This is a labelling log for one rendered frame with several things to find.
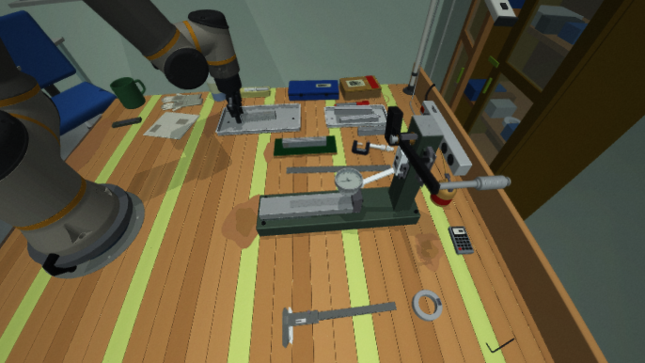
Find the brown box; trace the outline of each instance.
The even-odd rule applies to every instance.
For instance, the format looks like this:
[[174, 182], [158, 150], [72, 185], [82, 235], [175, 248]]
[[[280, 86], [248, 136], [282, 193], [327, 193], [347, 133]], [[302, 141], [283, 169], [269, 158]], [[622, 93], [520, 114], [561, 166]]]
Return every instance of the brown box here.
[[345, 101], [381, 97], [381, 85], [374, 76], [340, 78], [339, 82], [340, 93]]

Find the calculator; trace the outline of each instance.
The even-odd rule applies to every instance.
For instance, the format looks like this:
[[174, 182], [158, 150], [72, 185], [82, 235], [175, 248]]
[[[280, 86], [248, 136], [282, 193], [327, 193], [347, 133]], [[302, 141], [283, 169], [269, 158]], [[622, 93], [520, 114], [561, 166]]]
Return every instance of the calculator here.
[[448, 227], [448, 232], [450, 232], [450, 239], [458, 255], [468, 255], [475, 252], [473, 245], [470, 244], [468, 233], [465, 232], [465, 227]]

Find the chair backrest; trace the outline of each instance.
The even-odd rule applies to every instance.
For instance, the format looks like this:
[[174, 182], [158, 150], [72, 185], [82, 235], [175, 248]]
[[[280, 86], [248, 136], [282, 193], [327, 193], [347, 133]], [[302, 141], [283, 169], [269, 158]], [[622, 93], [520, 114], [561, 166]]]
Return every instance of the chair backrest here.
[[0, 16], [0, 39], [16, 66], [36, 78], [41, 88], [76, 73], [70, 61], [24, 10]]

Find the blue chair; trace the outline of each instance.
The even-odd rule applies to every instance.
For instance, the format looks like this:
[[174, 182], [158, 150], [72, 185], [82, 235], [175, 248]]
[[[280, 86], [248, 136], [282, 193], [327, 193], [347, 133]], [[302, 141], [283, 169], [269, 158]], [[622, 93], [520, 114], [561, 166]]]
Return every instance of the blue chair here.
[[21, 71], [50, 94], [60, 116], [61, 135], [102, 114], [117, 98], [88, 82], [59, 92], [55, 83], [76, 69], [26, 11], [0, 16], [0, 39]]

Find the orange ring on robot arm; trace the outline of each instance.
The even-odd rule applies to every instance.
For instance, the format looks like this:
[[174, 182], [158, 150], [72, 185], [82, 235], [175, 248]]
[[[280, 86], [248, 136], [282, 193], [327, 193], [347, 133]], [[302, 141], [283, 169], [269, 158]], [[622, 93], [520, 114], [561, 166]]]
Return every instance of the orange ring on robot arm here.
[[201, 53], [201, 47], [199, 46], [199, 40], [197, 40], [197, 36], [195, 35], [195, 31], [193, 30], [193, 27], [188, 23], [188, 21], [183, 22], [184, 25], [186, 25], [186, 29], [188, 29], [188, 33], [190, 33], [190, 38], [193, 39], [193, 43], [195, 44], [195, 48], [197, 48], [197, 51]]
[[232, 62], [233, 60], [235, 60], [236, 57], [237, 57], [236, 55], [233, 55], [229, 59], [218, 60], [218, 61], [209, 61], [209, 66], [224, 66], [225, 64], [228, 64], [228, 63]]
[[29, 89], [23, 94], [20, 94], [18, 96], [13, 96], [5, 100], [0, 100], [0, 107], [7, 107], [16, 103], [27, 101], [30, 98], [36, 96], [38, 92], [40, 92], [40, 86], [36, 84], [33, 88]]
[[45, 125], [44, 123], [38, 121], [37, 119], [30, 118], [30, 117], [27, 117], [27, 116], [24, 116], [24, 115], [18, 115], [18, 114], [10, 114], [10, 115], [12, 115], [15, 118], [24, 119], [25, 121], [29, 121], [29, 122], [32, 122], [32, 123], [35, 123], [35, 124], [39, 125], [41, 128], [47, 130], [48, 133], [52, 134], [52, 136], [56, 139], [56, 141], [58, 141], [58, 146], [60, 146], [60, 138], [58, 136], [56, 136], [56, 134], [54, 133], [54, 130], [52, 130], [49, 127], [47, 127], [47, 125]]
[[166, 44], [165, 47], [162, 48], [159, 52], [155, 53], [154, 55], [148, 55], [148, 56], [146, 56], [146, 58], [148, 60], [154, 60], [154, 59], [157, 59], [158, 57], [166, 54], [170, 50], [170, 48], [172, 48], [175, 45], [175, 43], [177, 43], [177, 40], [179, 40], [179, 38], [180, 38], [180, 30], [176, 28], [175, 29], [175, 35], [168, 42], [168, 44]]
[[60, 210], [60, 212], [52, 215], [51, 217], [45, 219], [44, 221], [42, 221], [40, 223], [31, 225], [31, 226], [16, 227], [16, 228], [20, 229], [20, 230], [34, 230], [34, 229], [41, 229], [41, 228], [44, 228], [44, 227], [47, 227], [47, 226], [51, 225], [52, 223], [58, 221], [60, 218], [64, 217], [69, 212], [71, 212], [71, 210], [74, 209], [74, 207], [76, 207], [78, 205], [78, 203], [81, 202], [81, 199], [83, 198], [83, 196], [86, 193], [86, 189], [87, 189], [87, 182], [86, 182], [85, 179], [82, 178], [81, 179], [81, 188], [78, 190], [78, 193], [76, 193], [76, 197], [74, 197], [74, 199], [72, 199], [71, 202], [67, 206], [65, 206], [65, 208]]

